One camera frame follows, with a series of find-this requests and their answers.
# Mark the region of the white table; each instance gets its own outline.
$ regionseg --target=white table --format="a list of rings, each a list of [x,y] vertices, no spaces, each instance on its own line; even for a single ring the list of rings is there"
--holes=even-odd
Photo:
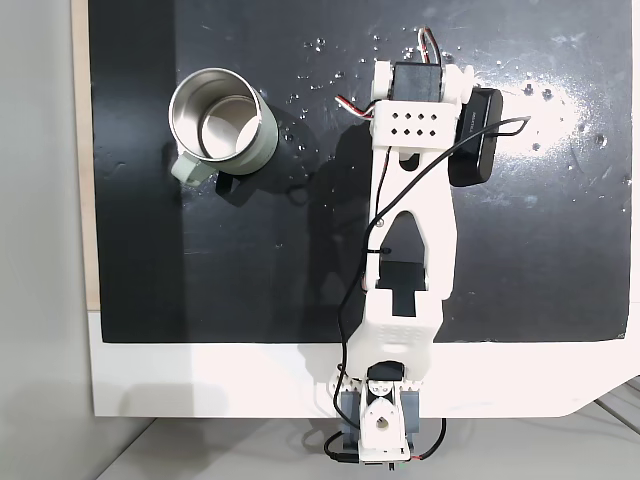
[[[95,414],[141,417],[333,417],[327,383],[339,345],[106,344],[102,342],[88,81],[86,5],[74,5],[78,148]],[[640,9],[634,5],[634,25]],[[634,64],[640,68],[634,35]],[[633,111],[639,111],[634,88]],[[640,145],[634,126],[634,144]],[[634,152],[634,169],[638,154]],[[633,227],[626,338],[597,343],[436,344],[422,417],[543,417],[574,412],[640,374],[640,272]]]

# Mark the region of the black cable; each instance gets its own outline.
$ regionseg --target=black cable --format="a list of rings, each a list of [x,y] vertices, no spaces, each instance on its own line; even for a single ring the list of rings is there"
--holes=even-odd
[[[378,207],[380,206],[380,192],[382,191],[382,183],[384,177],[387,175],[387,168],[389,167],[389,154],[391,153],[391,147],[387,149],[387,155],[384,158],[384,166],[382,167],[382,175],[380,176],[380,183],[378,184],[378,192],[376,193],[376,210],[375,215],[378,214]]]
[[[484,128],[481,128],[480,130],[478,130],[478,131],[472,133],[471,135],[469,135],[468,137],[463,138],[462,140],[460,140],[459,142],[454,144],[451,148],[449,148],[448,150],[443,152],[433,162],[431,162],[429,165],[427,165],[418,175],[415,176],[415,178],[411,182],[409,182],[409,184],[393,200],[391,200],[389,205],[387,205],[385,208],[383,208],[382,211],[378,212],[374,216],[373,220],[371,220],[369,225],[367,225],[367,228],[366,228],[365,233],[364,233],[363,247],[362,247],[361,252],[360,252],[360,261],[358,263],[358,268],[357,268],[357,270],[355,272],[353,280],[351,280],[351,283],[349,284],[349,286],[347,288],[347,291],[344,294],[344,297],[342,298],[342,301],[340,302],[340,305],[338,306],[338,314],[337,314],[338,330],[340,331],[340,343],[341,343],[341,346],[342,346],[342,362],[341,362],[342,368],[340,368],[340,374],[338,375],[338,382],[336,383],[336,389],[335,389],[335,391],[333,393],[333,408],[336,410],[338,415],[340,415],[340,417],[346,423],[351,425],[353,428],[356,428],[356,429],[360,430],[360,426],[356,425],[349,417],[347,417],[344,414],[344,412],[340,409],[340,406],[338,405],[338,397],[340,395],[340,388],[342,386],[342,381],[344,380],[344,375],[345,375],[345,373],[347,371],[347,338],[346,338],[346,335],[344,333],[344,323],[342,322],[342,311],[344,310],[345,306],[347,305],[347,302],[349,301],[349,298],[353,294],[353,290],[356,288],[356,285],[358,285],[358,283],[361,281],[362,274],[365,271],[365,267],[366,267],[366,264],[367,264],[367,250],[368,250],[368,246],[369,246],[369,236],[371,235],[371,231],[373,230],[375,225],[378,223],[378,221],[381,220],[382,217],[384,217],[387,213],[389,213],[389,211],[391,211],[391,209],[393,207],[395,207],[400,202],[400,200],[402,200],[404,198],[404,196],[407,193],[409,193],[409,191],[413,187],[415,187],[415,185],[420,180],[422,180],[422,178],[424,178],[424,176],[427,173],[429,173],[431,170],[433,170],[440,162],[442,162],[443,160],[448,158],[452,153],[454,153],[460,147],[465,145],[467,142],[473,140],[474,138],[476,138],[479,135],[483,135],[483,134],[485,134],[487,132],[490,132],[492,130],[497,129],[498,127],[500,127],[502,125],[507,125],[509,123],[522,122],[523,125],[518,130],[518,133],[519,133],[524,129],[524,127],[527,125],[529,120],[531,120],[531,117],[515,117],[515,118],[509,118],[507,120],[501,120],[499,122],[492,123],[491,125],[488,125],[488,126],[486,126]]]
[[[442,445],[442,442],[444,441],[444,436],[447,434],[447,419],[443,418],[442,419],[442,426],[440,427],[440,435],[438,435],[438,439],[436,440],[436,443],[433,444],[433,446],[427,450],[426,452],[424,452],[422,455],[417,455],[417,457],[411,457],[415,460],[426,460],[427,458],[429,458],[431,455],[433,455],[434,453],[436,453],[436,450],[438,450],[438,448],[440,448],[440,445]]]
[[[331,459],[340,463],[360,463],[360,457],[357,453],[338,453],[332,452],[329,447],[333,442],[335,442],[338,438],[343,435],[342,431],[338,431],[327,438],[327,441],[324,442],[324,453]]]

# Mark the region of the black surface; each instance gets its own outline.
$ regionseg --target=black surface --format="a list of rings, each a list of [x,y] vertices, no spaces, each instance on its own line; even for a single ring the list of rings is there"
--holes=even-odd
[[[104,340],[338,341],[371,153],[368,125],[332,97],[366,105],[374,56],[402,60],[424,23],[446,61],[505,92],[505,115],[534,115],[526,135],[498,141],[488,183],[454,190],[456,279],[437,341],[624,335],[630,2],[91,0]],[[318,37],[322,52],[303,45]],[[211,66],[261,89],[294,137],[222,196],[213,180],[180,189],[169,175],[172,91]],[[558,117],[563,134],[550,127]],[[349,333],[362,305],[349,306]]]

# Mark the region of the grey floor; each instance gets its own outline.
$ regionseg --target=grey floor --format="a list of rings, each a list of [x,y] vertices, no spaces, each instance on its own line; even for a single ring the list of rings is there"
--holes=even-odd
[[[640,391],[603,397],[640,420]],[[388,478],[381,467],[341,465],[322,453],[332,420],[159,419],[100,480]],[[425,420],[418,449],[438,420]],[[440,450],[398,469],[402,478],[631,479],[640,477],[640,436],[595,404],[563,418],[451,420]]]

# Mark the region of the wall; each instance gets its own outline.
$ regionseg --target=wall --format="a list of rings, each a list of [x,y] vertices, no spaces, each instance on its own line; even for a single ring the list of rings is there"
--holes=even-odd
[[[148,425],[91,408],[69,0],[0,4],[0,478],[93,479]]]

